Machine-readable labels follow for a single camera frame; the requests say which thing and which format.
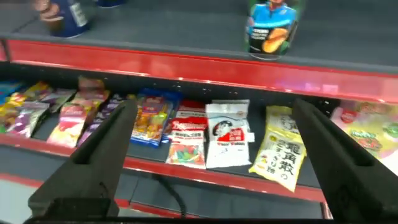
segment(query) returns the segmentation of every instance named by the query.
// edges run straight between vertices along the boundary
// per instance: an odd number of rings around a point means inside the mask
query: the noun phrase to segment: snack package
[[[302,143],[268,131],[249,172],[276,181],[294,192],[304,157],[305,147]]]
[[[173,137],[166,163],[206,169],[203,142],[207,119],[175,118],[171,125]]]
[[[0,82],[0,105],[6,102],[6,98],[9,95],[13,94],[23,86],[24,84],[22,82],[15,80]]]
[[[49,105],[39,102],[25,102],[19,108],[19,114],[8,133],[30,138],[36,126],[41,122],[41,117],[48,110]]]
[[[47,142],[66,147],[75,147],[86,120],[95,111],[90,100],[79,100],[79,103],[65,103],[61,108],[60,122],[52,131]]]
[[[131,142],[158,147],[173,103],[166,96],[159,96],[158,90],[145,89],[137,96],[138,113]]]
[[[206,118],[205,104],[193,100],[182,100],[178,110],[175,114],[175,118]],[[172,125],[167,125],[165,133],[168,133],[168,138],[172,139],[171,135]]]
[[[43,99],[51,92],[53,92],[52,88],[48,84],[40,81],[28,88],[23,94],[27,97],[27,100],[35,101]]]
[[[217,104],[247,104],[248,106],[250,104],[250,100],[212,100],[211,102]],[[248,127],[247,140],[248,142],[254,142],[254,133],[252,133],[250,130],[249,121],[247,119],[245,119],[244,121],[246,122],[246,126]]]
[[[81,138],[79,139],[78,146],[80,146],[86,139],[97,129],[100,124],[111,115],[114,109],[119,106],[123,101],[133,99],[134,95],[121,96],[115,94],[110,99],[109,103],[97,113],[92,124],[86,129]]]
[[[40,100],[50,105],[50,113],[56,113],[74,94],[76,90],[56,89]]]
[[[381,161],[398,149],[398,118],[395,116],[375,116],[338,107],[331,120]]]
[[[249,146],[246,139],[248,127],[247,104],[206,105],[209,148],[206,167],[249,165]]]
[[[250,0],[246,44],[256,58],[275,60],[292,44],[305,0]]]
[[[268,106],[266,130],[290,138],[294,142],[303,143],[296,122],[292,118],[292,109],[289,107]]]

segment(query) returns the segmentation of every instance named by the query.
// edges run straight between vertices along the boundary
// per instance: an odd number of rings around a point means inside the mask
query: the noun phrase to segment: white candy bag
[[[249,165],[248,104],[206,105],[209,148],[207,168]]]

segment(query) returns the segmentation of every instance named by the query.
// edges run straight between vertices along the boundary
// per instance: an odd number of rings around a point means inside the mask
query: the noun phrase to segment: red package
[[[206,169],[203,142],[207,119],[175,118],[171,125],[172,143],[166,163]]]

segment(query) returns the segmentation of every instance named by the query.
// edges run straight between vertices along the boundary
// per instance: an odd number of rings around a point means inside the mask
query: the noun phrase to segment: product label
[[[70,11],[72,12],[72,16],[76,21],[78,27],[82,27],[87,24],[86,16],[84,15],[83,11],[81,10],[79,3],[74,3],[70,6]]]

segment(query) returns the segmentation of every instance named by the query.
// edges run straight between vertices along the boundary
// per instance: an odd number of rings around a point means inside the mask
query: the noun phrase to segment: gummy candy bag
[[[203,142],[207,119],[175,118],[171,125],[173,137],[166,163],[206,169]]]
[[[301,142],[267,130],[249,172],[276,181],[294,192],[304,157],[305,148]]]
[[[173,108],[173,103],[167,95],[159,96],[159,92],[144,89],[137,96],[139,106],[131,142],[159,147],[167,118]]]
[[[289,107],[268,106],[266,130],[283,135],[294,142],[303,143],[296,122],[292,118],[292,109]]]
[[[207,168],[249,165],[247,104],[206,105],[209,148]]]
[[[42,116],[48,110],[49,105],[39,102],[25,102],[19,108],[19,114],[13,125],[7,130],[8,133],[30,138]]]
[[[60,121],[47,142],[75,147],[89,116],[95,114],[92,111],[96,111],[96,108],[91,100],[78,99],[75,103],[65,103],[61,108]]]

